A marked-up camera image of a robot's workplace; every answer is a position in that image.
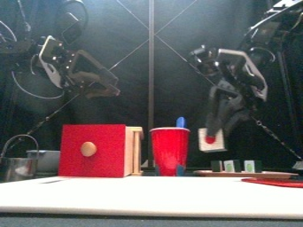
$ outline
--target blue marker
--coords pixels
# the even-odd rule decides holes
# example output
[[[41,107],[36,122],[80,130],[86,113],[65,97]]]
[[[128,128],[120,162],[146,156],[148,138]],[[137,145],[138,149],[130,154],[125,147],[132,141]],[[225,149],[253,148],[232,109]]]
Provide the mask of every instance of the blue marker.
[[[176,127],[177,128],[185,128],[186,127],[186,125],[185,125],[185,119],[182,117],[178,117],[176,119]]]

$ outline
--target red plastic cup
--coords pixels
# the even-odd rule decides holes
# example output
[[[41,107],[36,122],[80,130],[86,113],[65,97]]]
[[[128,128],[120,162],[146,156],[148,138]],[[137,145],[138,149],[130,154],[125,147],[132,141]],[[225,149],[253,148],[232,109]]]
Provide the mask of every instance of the red plastic cup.
[[[152,154],[158,176],[182,176],[188,153],[189,130],[156,128],[150,130]]]

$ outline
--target table surface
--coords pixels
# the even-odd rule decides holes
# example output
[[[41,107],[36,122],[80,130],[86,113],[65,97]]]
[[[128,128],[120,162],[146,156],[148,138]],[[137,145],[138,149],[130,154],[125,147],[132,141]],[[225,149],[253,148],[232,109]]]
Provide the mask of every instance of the table surface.
[[[303,189],[238,177],[53,176],[0,192],[1,213],[303,219]]]

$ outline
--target gray container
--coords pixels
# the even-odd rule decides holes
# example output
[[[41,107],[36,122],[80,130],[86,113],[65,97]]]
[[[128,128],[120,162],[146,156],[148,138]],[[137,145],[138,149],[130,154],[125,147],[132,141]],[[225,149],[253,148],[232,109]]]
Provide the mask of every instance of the gray container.
[[[29,137],[34,141],[36,150],[38,151],[38,145],[36,140],[26,134],[16,135],[5,142],[3,150],[0,157],[0,181],[1,182],[28,180],[28,179],[33,179],[36,176],[38,152],[36,153],[36,157],[33,158],[6,158],[5,157],[6,147],[17,137]]]
[[[36,150],[26,151],[26,158],[36,157]],[[58,166],[60,151],[40,150],[36,166],[37,175],[56,175]]]

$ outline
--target round knob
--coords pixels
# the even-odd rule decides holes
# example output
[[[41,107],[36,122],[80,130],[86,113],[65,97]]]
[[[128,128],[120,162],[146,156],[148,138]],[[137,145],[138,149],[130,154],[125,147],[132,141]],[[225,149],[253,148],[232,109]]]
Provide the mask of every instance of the round knob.
[[[80,152],[82,156],[89,157],[94,154],[96,151],[97,151],[97,147],[90,142],[82,143],[80,147]]]

